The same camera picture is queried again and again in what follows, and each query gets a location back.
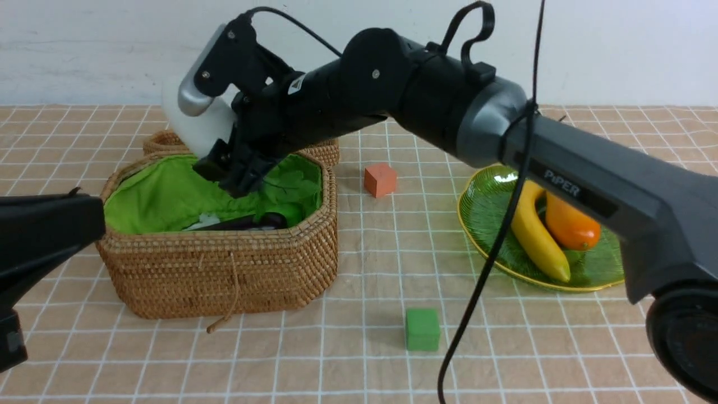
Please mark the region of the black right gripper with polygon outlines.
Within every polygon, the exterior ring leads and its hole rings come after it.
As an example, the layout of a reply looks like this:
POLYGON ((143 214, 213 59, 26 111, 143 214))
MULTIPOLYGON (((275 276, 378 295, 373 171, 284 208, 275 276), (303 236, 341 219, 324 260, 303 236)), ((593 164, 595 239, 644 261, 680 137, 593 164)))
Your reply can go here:
POLYGON ((192 94, 204 95, 208 107, 212 89, 233 84, 240 91, 227 108, 228 118, 213 118, 220 125, 217 139, 193 148, 194 171, 238 199, 257 191, 288 155, 346 135, 348 115, 333 97, 334 76, 334 67, 286 71, 266 84, 266 67, 245 72, 196 67, 192 94))

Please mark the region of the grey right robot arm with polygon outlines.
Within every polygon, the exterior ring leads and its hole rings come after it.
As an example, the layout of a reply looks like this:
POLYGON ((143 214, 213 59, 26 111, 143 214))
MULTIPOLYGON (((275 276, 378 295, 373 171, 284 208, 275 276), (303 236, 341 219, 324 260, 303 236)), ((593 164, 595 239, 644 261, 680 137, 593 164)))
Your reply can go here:
POLYGON ((234 197, 281 158, 393 117, 472 168, 519 172, 505 219, 536 181, 619 238, 628 300, 653 296, 654 354, 689 391, 716 402, 716 177, 687 171, 542 117, 495 67, 457 61, 393 30, 356 34, 338 59, 298 72, 221 25, 167 100, 200 120, 178 130, 200 173, 234 197))

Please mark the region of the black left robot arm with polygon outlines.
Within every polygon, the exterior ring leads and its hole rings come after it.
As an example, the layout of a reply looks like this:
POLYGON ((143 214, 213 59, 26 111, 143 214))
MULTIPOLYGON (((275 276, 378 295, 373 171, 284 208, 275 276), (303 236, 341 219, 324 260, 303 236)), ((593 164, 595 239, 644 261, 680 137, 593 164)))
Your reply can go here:
POLYGON ((28 359, 15 305, 47 274, 105 235, 103 201, 67 194, 1 198, 1 371, 28 359))

